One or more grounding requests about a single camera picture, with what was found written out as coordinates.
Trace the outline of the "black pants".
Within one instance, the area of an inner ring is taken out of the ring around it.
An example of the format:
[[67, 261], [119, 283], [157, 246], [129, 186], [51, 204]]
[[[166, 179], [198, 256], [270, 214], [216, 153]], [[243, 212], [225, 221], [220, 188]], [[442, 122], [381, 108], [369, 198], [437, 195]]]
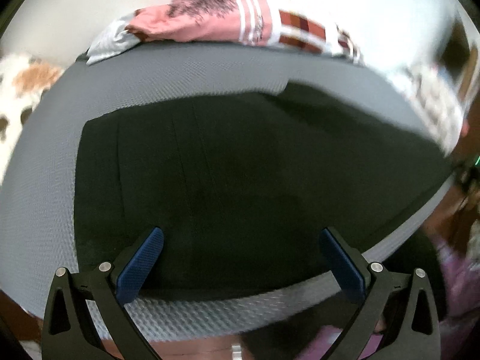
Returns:
[[78, 264], [113, 261], [163, 232], [145, 297], [223, 300], [324, 273], [335, 228], [366, 251], [449, 177], [433, 141], [297, 83], [113, 111], [83, 127], [76, 158]]

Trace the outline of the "purple garment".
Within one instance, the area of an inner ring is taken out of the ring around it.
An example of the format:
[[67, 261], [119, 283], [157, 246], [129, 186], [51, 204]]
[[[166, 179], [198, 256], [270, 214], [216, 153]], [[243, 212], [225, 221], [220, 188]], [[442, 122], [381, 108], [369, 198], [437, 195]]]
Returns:
[[[470, 349], [466, 354], [458, 354], [479, 324], [479, 261], [462, 257], [440, 236], [430, 239], [437, 250], [448, 301], [447, 317], [439, 324], [441, 359], [455, 359], [456, 356], [458, 359], [479, 359], [479, 346], [477, 352]], [[320, 359], [341, 332], [340, 328], [323, 326], [296, 359]], [[380, 339], [380, 333], [372, 334], [360, 359], [366, 359], [379, 349]]]

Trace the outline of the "grey textured bed mat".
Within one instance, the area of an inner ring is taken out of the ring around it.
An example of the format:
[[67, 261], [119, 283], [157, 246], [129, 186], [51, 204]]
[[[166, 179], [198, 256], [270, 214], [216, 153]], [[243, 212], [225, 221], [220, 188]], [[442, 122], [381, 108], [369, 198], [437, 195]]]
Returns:
[[[380, 75], [337, 58], [207, 43], [145, 44], [94, 65], [79, 58], [29, 118], [1, 186], [3, 290], [28, 311], [42, 315], [58, 267], [87, 272], [77, 259], [74, 197], [77, 152], [88, 121], [120, 109], [179, 98], [250, 92], [277, 95], [289, 83], [319, 89], [433, 141], [408, 103]], [[451, 164], [449, 177], [393, 233], [360, 251], [369, 261], [392, 255], [442, 200], [452, 184], [452, 163], [444, 157]], [[141, 289], [127, 309], [152, 341], [248, 332], [335, 295], [338, 285], [327, 265], [320, 275], [248, 297], [169, 301], [145, 297]]]

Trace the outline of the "floral white orange cushion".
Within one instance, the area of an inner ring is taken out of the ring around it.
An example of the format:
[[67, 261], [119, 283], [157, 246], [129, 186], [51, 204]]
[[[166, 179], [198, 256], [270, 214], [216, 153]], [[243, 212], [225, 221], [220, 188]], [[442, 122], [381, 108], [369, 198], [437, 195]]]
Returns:
[[1, 175], [29, 116], [51, 89], [64, 69], [29, 54], [1, 57]]

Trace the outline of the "grey folded cloth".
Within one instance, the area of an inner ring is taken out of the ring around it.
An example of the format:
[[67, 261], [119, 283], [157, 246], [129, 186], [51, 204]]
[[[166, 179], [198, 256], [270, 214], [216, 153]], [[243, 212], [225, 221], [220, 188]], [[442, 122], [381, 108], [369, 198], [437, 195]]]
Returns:
[[139, 44], [140, 39], [127, 30], [134, 17], [135, 13], [131, 12], [108, 24], [86, 51], [86, 64], [92, 65], [113, 58]]

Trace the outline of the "pink striped cloth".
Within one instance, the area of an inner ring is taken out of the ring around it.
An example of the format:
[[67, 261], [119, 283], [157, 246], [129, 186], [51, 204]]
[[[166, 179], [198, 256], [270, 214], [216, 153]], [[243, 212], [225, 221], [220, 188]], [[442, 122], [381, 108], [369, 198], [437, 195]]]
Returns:
[[275, 0], [171, 0], [139, 9], [126, 31], [140, 41], [220, 41], [265, 47], [278, 17]]

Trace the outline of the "checkered red white pillow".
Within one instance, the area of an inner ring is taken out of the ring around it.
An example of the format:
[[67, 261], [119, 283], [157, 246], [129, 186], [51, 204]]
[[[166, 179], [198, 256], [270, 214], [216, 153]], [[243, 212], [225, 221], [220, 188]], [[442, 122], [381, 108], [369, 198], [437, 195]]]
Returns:
[[350, 63], [364, 63], [360, 48], [326, 13], [297, 0], [266, 0], [271, 29], [265, 38], [267, 47], [301, 50]]

